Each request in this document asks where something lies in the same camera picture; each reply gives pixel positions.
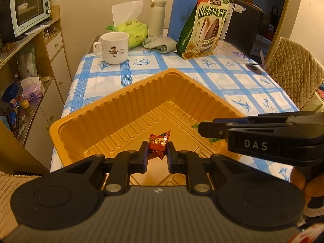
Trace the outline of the right hand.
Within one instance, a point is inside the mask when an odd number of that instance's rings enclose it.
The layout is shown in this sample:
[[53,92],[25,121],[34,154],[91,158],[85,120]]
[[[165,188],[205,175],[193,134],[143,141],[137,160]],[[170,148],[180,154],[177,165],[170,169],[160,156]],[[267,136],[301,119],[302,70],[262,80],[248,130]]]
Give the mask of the right hand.
[[296,167],[291,172],[291,183],[297,186],[308,197],[320,197],[324,195],[324,175],[321,174],[314,179],[307,181]]

